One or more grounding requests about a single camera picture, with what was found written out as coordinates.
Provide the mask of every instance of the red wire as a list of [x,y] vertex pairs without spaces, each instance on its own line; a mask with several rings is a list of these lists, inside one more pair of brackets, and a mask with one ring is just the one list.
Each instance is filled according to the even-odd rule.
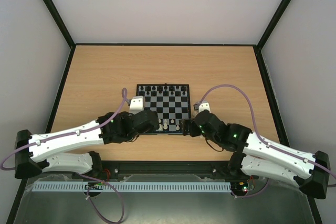
[[107,182],[110,181],[111,172],[108,169],[104,169],[103,172],[107,174]]

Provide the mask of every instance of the black corner post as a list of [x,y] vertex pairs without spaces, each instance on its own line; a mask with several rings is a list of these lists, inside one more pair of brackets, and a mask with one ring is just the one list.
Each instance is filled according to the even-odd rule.
[[266,41],[268,40],[269,36],[273,32],[275,26],[279,22],[280,18],[282,17],[283,13],[285,12],[287,6],[289,5],[291,0],[282,0],[280,5],[278,6],[276,12],[274,13],[271,21],[269,22],[266,30],[264,31],[264,34],[262,35],[257,47],[259,50],[262,50],[264,45],[266,44]]
[[75,45],[74,40],[72,39],[67,27],[65,26],[61,16],[59,15],[53,0],[43,0],[43,2],[46,4],[50,14],[52,15],[52,17],[54,18],[59,30],[61,31],[61,33],[64,36],[64,39],[67,41],[68,45],[70,48],[72,48]]

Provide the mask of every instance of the chessboard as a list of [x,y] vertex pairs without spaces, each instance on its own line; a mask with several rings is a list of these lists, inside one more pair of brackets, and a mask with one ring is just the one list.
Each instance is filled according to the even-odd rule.
[[160,128],[153,133],[182,134],[179,120],[191,118],[189,85],[138,84],[136,88],[136,94],[145,97],[144,109],[158,113]]

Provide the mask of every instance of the wooden tabletop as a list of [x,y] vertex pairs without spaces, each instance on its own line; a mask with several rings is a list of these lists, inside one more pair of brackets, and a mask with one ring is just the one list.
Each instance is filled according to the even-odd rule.
[[[77,46],[52,131],[115,111],[121,89],[128,89],[130,99],[141,83],[189,84],[192,104],[213,86],[236,85],[251,99],[260,133],[279,141],[253,48],[246,46]],[[247,102],[238,91],[220,88],[206,100],[224,122],[253,129]],[[119,161],[225,161],[231,157],[229,152],[212,150],[204,138],[180,135],[144,135],[134,143],[72,152],[88,151],[99,152],[102,160]]]

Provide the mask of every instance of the white cable tray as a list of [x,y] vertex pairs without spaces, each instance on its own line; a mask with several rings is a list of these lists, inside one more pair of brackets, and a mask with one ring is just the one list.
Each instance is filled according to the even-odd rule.
[[[93,182],[34,182],[32,191],[83,192]],[[119,192],[128,193],[230,193],[228,182],[110,182]],[[108,186],[95,186],[90,191],[114,192]]]

